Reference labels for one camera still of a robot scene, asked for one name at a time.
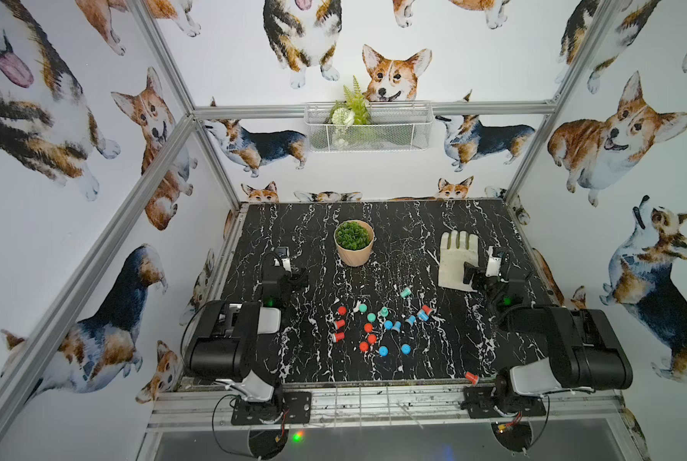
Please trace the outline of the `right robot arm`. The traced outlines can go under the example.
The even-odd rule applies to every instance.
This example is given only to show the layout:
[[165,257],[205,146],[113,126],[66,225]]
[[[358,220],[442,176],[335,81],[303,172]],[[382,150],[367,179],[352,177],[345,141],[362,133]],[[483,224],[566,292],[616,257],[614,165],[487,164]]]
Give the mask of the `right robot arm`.
[[487,264],[462,265],[462,280],[485,296],[493,324],[503,332],[542,338],[545,357],[498,373],[491,401],[504,412],[552,394],[625,390],[634,379],[632,365],[610,325],[597,309],[571,310],[523,297],[530,274],[511,276],[508,254],[491,249]]

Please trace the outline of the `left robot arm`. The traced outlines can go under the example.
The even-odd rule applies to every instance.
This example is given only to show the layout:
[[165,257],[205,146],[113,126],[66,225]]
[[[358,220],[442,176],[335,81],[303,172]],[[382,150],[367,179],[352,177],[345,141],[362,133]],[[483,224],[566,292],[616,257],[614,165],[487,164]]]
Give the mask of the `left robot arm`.
[[260,290],[252,300],[205,303],[184,353],[185,371],[239,394],[250,405],[283,407],[280,378],[257,360],[259,338],[282,330],[291,294],[308,285],[305,269],[291,265],[289,249],[277,247],[261,259]]

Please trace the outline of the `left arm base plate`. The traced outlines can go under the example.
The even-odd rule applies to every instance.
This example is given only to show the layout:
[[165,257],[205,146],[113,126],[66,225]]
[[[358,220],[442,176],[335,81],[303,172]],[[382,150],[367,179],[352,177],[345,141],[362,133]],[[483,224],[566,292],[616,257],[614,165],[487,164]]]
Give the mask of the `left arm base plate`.
[[313,395],[310,392],[275,394],[266,403],[239,401],[233,404],[233,426],[308,424]]

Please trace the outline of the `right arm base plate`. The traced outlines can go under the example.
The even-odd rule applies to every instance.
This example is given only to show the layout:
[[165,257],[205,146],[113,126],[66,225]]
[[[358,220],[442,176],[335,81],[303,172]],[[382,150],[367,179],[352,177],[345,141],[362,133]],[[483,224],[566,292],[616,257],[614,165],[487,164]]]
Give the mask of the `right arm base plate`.
[[546,407],[540,397],[527,397],[518,394],[507,394],[494,387],[465,387],[462,390],[464,400],[460,409],[465,410],[472,419],[542,417]]

